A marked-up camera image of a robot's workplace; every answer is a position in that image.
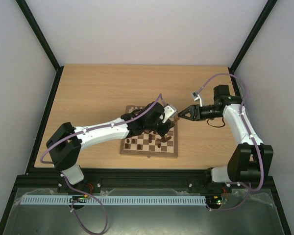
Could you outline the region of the wooden chess board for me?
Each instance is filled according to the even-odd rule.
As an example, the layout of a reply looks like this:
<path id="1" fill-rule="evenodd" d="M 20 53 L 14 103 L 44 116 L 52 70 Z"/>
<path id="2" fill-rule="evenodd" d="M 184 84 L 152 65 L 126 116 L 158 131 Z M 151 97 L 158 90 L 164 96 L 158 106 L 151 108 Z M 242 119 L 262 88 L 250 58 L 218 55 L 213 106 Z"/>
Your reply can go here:
<path id="1" fill-rule="evenodd" d="M 165 142 L 156 131 L 143 132 L 139 136 L 121 140 L 120 154 L 145 157 L 177 158 L 178 156 L 178 134 L 177 124 L 165 135 Z"/>

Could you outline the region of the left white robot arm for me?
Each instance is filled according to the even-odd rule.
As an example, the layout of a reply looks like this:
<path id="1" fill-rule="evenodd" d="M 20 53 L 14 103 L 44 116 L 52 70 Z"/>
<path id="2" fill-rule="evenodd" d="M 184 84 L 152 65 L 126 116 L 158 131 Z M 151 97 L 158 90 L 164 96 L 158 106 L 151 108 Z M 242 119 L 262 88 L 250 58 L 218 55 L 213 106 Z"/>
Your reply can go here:
<path id="1" fill-rule="evenodd" d="M 174 127 L 175 114 L 172 105 L 154 102 L 98 125 L 73 127 L 70 122 L 63 123 L 46 143 L 51 163 L 70 184 L 75 185 L 84 179 L 77 163 L 81 150 L 106 141 L 136 137 L 144 132 L 155 131 L 163 137 Z"/>

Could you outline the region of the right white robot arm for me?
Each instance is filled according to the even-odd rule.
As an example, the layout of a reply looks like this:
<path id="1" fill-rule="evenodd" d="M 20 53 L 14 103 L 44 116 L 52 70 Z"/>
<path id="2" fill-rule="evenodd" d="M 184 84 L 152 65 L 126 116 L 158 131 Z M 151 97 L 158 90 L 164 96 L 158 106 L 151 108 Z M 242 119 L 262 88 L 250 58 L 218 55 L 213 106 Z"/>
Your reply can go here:
<path id="1" fill-rule="evenodd" d="M 232 96 L 227 85 L 214 87 L 214 103 L 212 105 L 190 105 L 178 113 L 179 118 L 190 121 L 210 121 L 222 118 L 229 125 L 237 143 L 228 164 L 214 167 L 210 176 L 204 179 L 204 187 L 216 191 L 221 183 L 259 183 L 266 180 L 273 148 L 264 144 L 257 136 L 248 117 L 240 96 Z"/>

